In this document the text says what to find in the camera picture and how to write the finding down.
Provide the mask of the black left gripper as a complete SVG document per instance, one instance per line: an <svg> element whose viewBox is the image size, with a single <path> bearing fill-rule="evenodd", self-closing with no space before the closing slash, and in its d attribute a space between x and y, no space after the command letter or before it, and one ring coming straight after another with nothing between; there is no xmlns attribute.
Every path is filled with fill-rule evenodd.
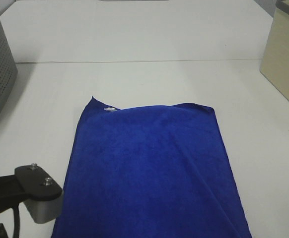
<svg viewBox="0 0 289 238"><path fill-rule="evenodd" d="M28 195L20 185L15 175L0 177L0 213L12 209L14 230L13 237L20 236L20 212L19 204L25 201ZM0 223L0 238L7 238L7 232L2 223Z"/></svg>

